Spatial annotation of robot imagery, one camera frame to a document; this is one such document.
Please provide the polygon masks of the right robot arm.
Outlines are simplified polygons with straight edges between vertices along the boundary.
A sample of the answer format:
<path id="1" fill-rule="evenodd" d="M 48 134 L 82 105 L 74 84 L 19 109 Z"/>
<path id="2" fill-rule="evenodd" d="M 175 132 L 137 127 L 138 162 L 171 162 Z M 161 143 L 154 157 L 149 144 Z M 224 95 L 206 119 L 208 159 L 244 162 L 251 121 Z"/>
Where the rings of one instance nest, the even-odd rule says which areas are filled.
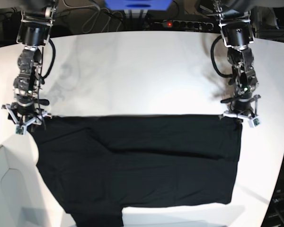
<path id="1" fill-rule="evenodd" d="M 15 124 L 15 133 L 25 135 L 39 125 L 45 125 L 45 118 L 51 117 L 44 106 L 49 100 L 39 97 L 41 85 L 49 76 L 56 57 L 55 46 L 50 39 L 58 1 L 45 0 L 36 9 L 23 9 L 17 35 L 17 43 L 24 49 L 18 57 L 19 75 L 13 82 L 15 101 L 5 104 L 3 109 L 9 113 L 8 118 Z M 44 47 L 52 48 L 52 59 L 46 74 L 42 74 Z"/>

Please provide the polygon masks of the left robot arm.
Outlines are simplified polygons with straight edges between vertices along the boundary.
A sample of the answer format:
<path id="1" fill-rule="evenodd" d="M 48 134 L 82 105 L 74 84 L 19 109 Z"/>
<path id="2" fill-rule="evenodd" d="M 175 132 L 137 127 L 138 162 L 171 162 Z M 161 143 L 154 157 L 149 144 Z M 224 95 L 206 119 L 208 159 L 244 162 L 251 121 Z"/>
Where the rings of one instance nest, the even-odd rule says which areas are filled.
<path id="1" fill-rule="evenodd" d="M 260 125 L 257 113 L 260 95 L 254 91 L 259 85 L 254 69 L 254 56 L 250 44 L 254 42 L 254 35 L 250 22 L 250 10 L 239 9 L 239 1 L 213 1 L 213 14 L 221 30 L 210 50 L 211 61 L 217 74 L 229 79 L 229 86 L 233 87 L 233 95 L 221 100 L 228 106 L 220 117 L 236 118 L 248 121 L 251 128 Z M 227 59 L 231 65 L 231 74 L 224 74 L 218 70 L 214 58 L 214 48 L 219 40 L 223 40 L 227 51 Z"/>

